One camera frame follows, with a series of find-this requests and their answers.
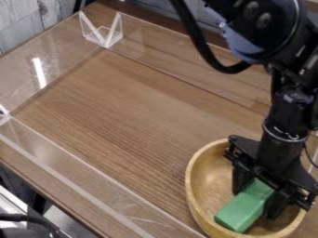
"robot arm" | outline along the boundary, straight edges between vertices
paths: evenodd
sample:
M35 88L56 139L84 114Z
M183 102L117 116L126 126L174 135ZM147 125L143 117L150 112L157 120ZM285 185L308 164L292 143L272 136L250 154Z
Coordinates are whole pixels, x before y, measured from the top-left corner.
M310 210L318 183L302 167L301 154L318 129L318 31L302 0L203 0L221 16L225 38L241 62L225 66L214 56L183 0L170 0L207 63L223 73L251 64L269 66L273 107L261 141L230 136L225 156L234 165L234 193L258 178L276 189L268 217L288 205Z

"wooden table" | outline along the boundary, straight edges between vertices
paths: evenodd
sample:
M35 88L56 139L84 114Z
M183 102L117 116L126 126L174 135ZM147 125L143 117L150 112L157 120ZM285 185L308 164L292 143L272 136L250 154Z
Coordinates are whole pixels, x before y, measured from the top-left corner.
M92 4L87 12L102 14L110 9ZM221 50L219 54L227 58L229 52ZM250 74L268 77L259 68L251 69ZM245 86L246 79L241 80L238 86ZM257 87L255 81L249 79L249 82ZM113 220L90 199L90 194L100 201L107 196L91 167L199 231L185 193L191 155L205 144L230 134L257 139L264 120L255 109L105 49L95 51L12 115L90 167L86 170L71 160L56 158L46 161L43 168L3 143L2 163L100 237L113 236L110 233L126 228L110 226ZM38 154L50 154L42 151L42 146L36 150ZM79 177L75 187L71 189L47 169L59 169L70 178ZM76 188L87 188L88 195L80 195ZM293 237L317 236L317 209L316 206ZM115 237L139 236L127 232Z

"plastic corner bracket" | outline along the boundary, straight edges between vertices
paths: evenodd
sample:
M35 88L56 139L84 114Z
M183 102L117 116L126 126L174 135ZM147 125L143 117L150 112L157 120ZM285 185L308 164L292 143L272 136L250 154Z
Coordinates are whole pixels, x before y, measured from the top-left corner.
M79 12L79 22L86 40L105 48L110 48L123 38L123 23L119 12L115 14L111 28L105 26L96 28L82 11Z

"wooden tray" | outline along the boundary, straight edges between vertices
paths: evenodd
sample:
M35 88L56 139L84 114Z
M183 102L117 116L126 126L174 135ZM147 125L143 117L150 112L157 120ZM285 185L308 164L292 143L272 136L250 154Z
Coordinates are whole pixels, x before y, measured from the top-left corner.
M214 222L214 215L233 199L233 166L223 157L227 139L206 145L193 156L186 170L186 197L193 217L203 231L218 238L282 238L289 237L300 226L306 212L289 207L277 221L261 218L246 234L225 229Z

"green block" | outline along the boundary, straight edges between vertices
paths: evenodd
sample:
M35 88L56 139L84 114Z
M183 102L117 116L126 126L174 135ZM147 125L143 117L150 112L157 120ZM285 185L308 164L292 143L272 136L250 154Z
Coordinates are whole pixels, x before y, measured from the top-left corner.
M264 215L266 201L274 190L259 180L238 194L214 217L217 223L238 233L245 233Z

